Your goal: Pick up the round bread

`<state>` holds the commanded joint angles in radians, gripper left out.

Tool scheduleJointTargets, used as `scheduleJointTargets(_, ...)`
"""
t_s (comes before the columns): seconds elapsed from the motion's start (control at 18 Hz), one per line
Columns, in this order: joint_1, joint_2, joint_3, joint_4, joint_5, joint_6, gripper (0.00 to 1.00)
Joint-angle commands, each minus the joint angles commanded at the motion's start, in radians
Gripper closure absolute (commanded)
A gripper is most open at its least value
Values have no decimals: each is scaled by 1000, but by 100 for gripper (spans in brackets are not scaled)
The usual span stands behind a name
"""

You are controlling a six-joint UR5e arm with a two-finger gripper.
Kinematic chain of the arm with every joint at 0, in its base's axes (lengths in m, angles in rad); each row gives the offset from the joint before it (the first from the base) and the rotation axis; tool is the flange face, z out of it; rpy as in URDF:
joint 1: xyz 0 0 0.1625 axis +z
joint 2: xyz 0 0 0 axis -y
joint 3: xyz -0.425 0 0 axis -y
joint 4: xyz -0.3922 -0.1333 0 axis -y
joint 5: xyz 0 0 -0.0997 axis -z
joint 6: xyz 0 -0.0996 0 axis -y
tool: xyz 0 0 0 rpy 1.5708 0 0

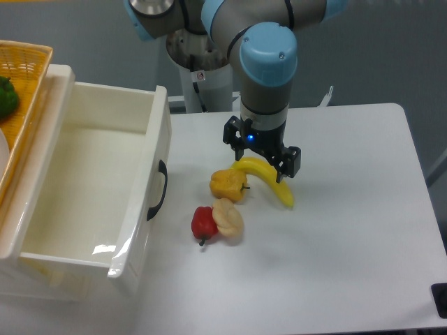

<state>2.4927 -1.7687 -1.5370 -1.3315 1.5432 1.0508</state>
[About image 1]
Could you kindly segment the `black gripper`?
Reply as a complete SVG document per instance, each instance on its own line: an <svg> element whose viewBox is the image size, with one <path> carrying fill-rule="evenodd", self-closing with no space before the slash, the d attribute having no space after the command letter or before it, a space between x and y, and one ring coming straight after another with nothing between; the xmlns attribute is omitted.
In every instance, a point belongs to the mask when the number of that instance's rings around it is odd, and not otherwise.
<svg viewBox="0 0 447 335"><path fill-rule="evenodd" d="M241 103L240 119L232 116L223 128L223 142L235 152L235 160L244 156L245 149L269 156L277 183L294 178L301 166L301 148L284 146L287 112L286 105L273 114L261 114Z"/></svg>

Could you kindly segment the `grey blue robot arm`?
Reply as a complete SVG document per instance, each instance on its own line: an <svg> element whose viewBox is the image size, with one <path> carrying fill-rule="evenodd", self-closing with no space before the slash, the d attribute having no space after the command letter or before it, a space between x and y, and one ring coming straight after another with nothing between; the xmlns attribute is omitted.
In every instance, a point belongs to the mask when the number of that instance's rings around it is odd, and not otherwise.
<svg viewBox="0 0 447 335"><path fill-rule="evenodd" d="M298 67L295 32L336 16L345 1L125 1L142 40L166 39L170 59L188 76L186 94L203 111L223 98L217 72L239 77L240 115L223 130L236 159L245 150L264 157L277 181L294 177L301 151L283 143L293 78Z"/></svg>

